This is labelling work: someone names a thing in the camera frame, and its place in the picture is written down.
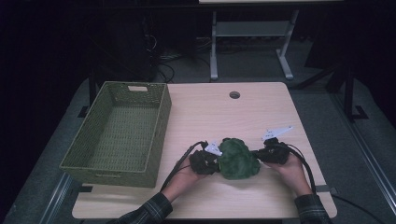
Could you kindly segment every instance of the person's right hand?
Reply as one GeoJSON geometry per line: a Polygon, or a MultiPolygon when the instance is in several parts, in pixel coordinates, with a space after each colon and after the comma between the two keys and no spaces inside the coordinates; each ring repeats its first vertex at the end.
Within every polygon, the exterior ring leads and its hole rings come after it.
{"type": "Polygon", "coordinates": [[[288,161],[283,165],[269,162],[265,164],[280,173],[285,184],[296,193],[297,197],[312,194],[312,190],[305,178],[303,165],[293,154],[289,154],[288,161]]]}

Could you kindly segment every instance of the green plush toy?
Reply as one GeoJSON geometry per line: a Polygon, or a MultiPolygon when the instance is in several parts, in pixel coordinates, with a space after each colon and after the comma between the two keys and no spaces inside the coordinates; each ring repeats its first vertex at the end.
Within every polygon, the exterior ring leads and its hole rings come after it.
{"type": "Polygon", "coordinates": [[[245,179],[260,171],[259,161],[253,157],[244,141],[225,138],[219,145],[222,155],[218,157],[221,174],[226,179],[245,179]]]}

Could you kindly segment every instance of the green object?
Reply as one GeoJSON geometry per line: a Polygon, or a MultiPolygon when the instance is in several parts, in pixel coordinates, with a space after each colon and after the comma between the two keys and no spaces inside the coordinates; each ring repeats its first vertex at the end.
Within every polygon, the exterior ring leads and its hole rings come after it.
{"type": "Polygon", "coordinates": [[[83,183],[154,188],[171,105],[166,84],[105,82],[60,168],[83,183]]]}
{"type": "Polygon", "coordinates": [[[244,141],[225,138],[219,145],[222,155],[218,158],[220,172],[226,179],[245,179],[260,171],[259,161],[253,157],[244,141]]]}

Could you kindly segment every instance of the metal stand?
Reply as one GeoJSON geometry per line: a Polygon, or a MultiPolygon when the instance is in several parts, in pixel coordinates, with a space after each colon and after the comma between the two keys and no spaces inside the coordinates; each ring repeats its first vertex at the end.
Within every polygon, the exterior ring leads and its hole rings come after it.
{"type": "Polygon", "coordinates": [[[212,21],[212,51],[210,53],[210,78],[217,80],[218,63],[216,58],[217,36],[284,36],[285,42],[281,49],[276,50],[277,58],[282,66],[286,79],[293,79],[286,51],[297,20],[299,10],[294,10],[289,21],[217,21],[216,11],[212,21]]]}

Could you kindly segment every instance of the sleeve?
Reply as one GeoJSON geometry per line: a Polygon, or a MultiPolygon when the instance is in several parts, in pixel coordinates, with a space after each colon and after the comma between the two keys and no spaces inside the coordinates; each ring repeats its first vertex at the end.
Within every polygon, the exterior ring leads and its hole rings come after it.
{"type": "Polygon", "coordinates": [[[329,218],[318,195],[302,195],[294,200],[301,223],[303,224],[330,224],[329,218]]]}
{"type": "Polygon", "coordinates": [[[141,207],[127,213],[112,224],[157,224],[161,223],[173,211],[171,203],[162,194],[157,193],[141,207]]]}

